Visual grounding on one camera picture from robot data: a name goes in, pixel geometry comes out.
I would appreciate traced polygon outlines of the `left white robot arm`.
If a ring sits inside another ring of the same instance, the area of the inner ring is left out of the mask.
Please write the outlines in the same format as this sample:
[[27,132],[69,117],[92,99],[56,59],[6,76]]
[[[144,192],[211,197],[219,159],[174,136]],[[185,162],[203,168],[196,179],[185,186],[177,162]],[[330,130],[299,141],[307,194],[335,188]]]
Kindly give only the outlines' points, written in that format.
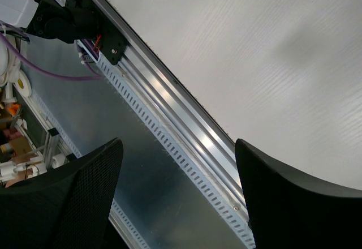
[[98,17],[93,11],[61,6],[56,0],[1,0],[1,24],[68,44],[95,38],[99,32]]

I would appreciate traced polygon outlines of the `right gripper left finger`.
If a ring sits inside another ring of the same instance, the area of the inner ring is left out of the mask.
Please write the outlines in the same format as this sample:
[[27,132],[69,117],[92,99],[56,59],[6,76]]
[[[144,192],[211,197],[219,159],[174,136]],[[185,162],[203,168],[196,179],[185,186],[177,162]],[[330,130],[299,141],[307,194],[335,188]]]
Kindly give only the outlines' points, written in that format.
[[1,248],[101,248],[123,160],[115,138],[1,188]]

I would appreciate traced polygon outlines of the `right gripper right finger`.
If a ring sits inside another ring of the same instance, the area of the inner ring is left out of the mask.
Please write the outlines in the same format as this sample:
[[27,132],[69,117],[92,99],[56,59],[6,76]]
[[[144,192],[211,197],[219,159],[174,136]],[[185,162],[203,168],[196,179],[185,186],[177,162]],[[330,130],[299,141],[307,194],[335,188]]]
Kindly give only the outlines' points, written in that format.
[[361,191],[293,168],[238,139],[256,248],[361,248]]

